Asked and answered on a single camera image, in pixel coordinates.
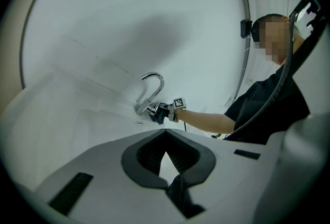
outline sleeve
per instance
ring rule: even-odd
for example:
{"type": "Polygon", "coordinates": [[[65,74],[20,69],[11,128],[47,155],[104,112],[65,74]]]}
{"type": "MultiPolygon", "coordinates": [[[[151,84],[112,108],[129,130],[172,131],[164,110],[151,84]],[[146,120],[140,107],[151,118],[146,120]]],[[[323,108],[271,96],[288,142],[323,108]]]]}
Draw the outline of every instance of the sleeve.
{"type": "Polygon", "coordinates": [[[226,111],[225,115],[229,117],[230,119],[236,121],[237,117],[241,111],[242,105],[245,101],[245,99],[250,96],[258,86],[258,84],[261,82],[255,82],[247,91],[245,94],[241,95],[236,101],[230,106],[230,108],[226,111]]]}

